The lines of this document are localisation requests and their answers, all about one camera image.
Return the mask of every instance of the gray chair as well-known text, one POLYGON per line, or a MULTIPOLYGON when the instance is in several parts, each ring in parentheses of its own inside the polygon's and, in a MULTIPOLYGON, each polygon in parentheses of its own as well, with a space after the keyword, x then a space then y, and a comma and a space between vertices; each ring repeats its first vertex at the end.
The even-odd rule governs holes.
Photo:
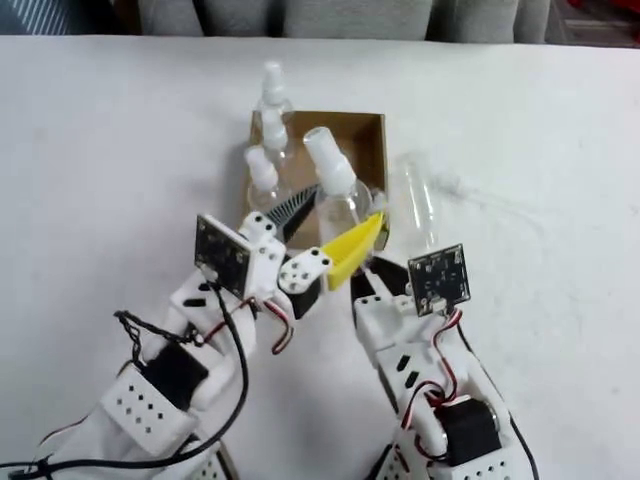
POLYGON ((543 43, 550 0, 138 0, 149 35, 543 43))
POLYGON ((109 0, 0 0, 0 34, 125 33, 109 0))

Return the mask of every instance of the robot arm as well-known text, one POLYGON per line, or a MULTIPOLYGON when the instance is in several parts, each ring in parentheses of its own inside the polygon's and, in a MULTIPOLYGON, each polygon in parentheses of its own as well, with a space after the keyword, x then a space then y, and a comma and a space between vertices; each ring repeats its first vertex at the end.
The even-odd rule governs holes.
POLYGON ((358 339, 398 415, 371 480, 537 479, 530 451, 462 336, 469 298, 462 245, 376 258, 351 281, 358 339))
POLYGON ((347 235, 348 243, 360 240, 360 248, 345 251, 345 239, 338 239, 289 258, 277 237, 292 235, 314 195, 312 187, 267 215, 253 212, 238 232, 213 217, 198 217, 198 270, 171 296, 164 321, 156 327, 129 312, 116 313, 134 342, 132 364, 61 448, 10 478, 235 478, 219 440, 246 397, 255 309, 284 318, 292 331, 288 319, 305 315, 325 285, 336 288, 349 278, 381 224, 382 214, 374 215, 347 235), (156 334, 144 346, 141 329, 156 334), (243 391, 229 421, 209 440, 194 438, 197 412, 214 407, 237 365, 243 391))

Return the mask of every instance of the bottle cap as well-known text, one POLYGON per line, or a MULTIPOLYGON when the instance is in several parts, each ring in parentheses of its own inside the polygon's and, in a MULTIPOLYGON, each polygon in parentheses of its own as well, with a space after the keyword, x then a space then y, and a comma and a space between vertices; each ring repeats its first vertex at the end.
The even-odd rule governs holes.
POLYGON ((264 148, 249 147, 244 151, 244 158, 255 187, 261 192, 273 190, 278 184, 278 172, 265 155, 264 148))
POLYGON ((284 150, 289 138, 282 117, 277 110, 262 112, 262 144, 271 150, 284 150))
POLYGON ((316 127, 305 134, 303 142, 316 165, 316 175, 327 195, 348 195, 356 183, 356 174, 338 148, 331 130, 316 127))
POLYGON ((278 62, 271 61, 264 64, 262 99, 269 105, 279 105, 285 100, 284 76, 282 66, 278 62))

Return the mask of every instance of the white tabletop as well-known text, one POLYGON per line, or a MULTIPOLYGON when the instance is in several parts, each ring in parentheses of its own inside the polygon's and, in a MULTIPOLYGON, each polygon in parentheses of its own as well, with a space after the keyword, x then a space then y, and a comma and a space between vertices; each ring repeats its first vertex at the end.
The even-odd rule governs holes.
MULTIPOLYGON (((0 37, 0 462, 110 385, 130 349, 111 314, 164 311, 196 213, 238 221, 267 58, 298 109, 384 113, 391 162, 462 176, 440 234, 464 242, 465 330, 541 478, 636 478, 640 53, 374 41, 0 37)), ((226 438, 243 479, 362 478, 389 440, 335 303, 279 357, 259 327, 226 438)))

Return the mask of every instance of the plastic bottle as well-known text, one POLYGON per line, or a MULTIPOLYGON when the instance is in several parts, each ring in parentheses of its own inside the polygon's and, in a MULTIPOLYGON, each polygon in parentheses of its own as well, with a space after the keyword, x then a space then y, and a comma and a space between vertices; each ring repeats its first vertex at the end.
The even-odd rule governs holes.
POLYGON ((262 112, 262 146, 267 158, 282 172, 293 157, 293 144, 289 142, 287 129, 276 110, 262 112))
POLYGON ((371 192, 356 178, 353 168, 331 131, 317 127, 306 133, 304 145, 315 163, 320 180, 316 212, 322 243, 334 239, 367 218, 371 192))
POLYGON ((282 118, 287 130, 290 130, 293 117, 293 105, 286 96, 282 66, 278 62, 264 64, 264 77, 262 79, 262 96, 258 101, 256 110, 260 113, 258 126, 262 128, 262 113, 266 110, 275 110, 282 118))
POLYGON ((291 190, 280 181, 262 147, 248 148, 244 157, 251 175, 247 199, 252 210, 267 212, 291 196, 291 190))
POLYGON ((426 155, 410 153, 398 158, 391 173, 391 236, 400 232, 401 250, 409 258, 424 255, 437 246, 436 206, 429 188, 426 155))

